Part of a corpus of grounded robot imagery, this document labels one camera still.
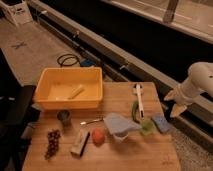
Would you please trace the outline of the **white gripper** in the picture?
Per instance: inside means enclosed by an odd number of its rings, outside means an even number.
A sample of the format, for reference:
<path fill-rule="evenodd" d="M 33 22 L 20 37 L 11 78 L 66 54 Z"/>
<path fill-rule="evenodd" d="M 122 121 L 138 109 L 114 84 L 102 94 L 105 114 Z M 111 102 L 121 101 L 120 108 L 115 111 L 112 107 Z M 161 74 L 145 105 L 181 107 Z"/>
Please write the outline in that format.
<path fill-rule="evenodd" d="M 165 101 L 175 100 L 170 116 L 178 117 L 186 109 L 186 105 L 194 102 L 194 99 L 199 95 L 199 90 L 195 86 L 183 86 L 178 84 L 174 90 L 171 90 L 165 97 Z"/>

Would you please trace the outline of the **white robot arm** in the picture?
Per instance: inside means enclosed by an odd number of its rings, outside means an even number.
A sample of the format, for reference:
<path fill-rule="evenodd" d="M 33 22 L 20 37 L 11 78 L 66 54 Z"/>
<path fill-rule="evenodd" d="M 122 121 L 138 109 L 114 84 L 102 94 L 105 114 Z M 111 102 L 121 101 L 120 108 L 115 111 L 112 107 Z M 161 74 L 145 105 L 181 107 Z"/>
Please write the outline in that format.
<path fill-rule="evenodd" d="M 189 67 L 188 77 L 164 97 L 165 101 L 174 101 L 170 116 L 182 114 L 204 92 L 213 98 L 213 63 L 196 62 Z"/>

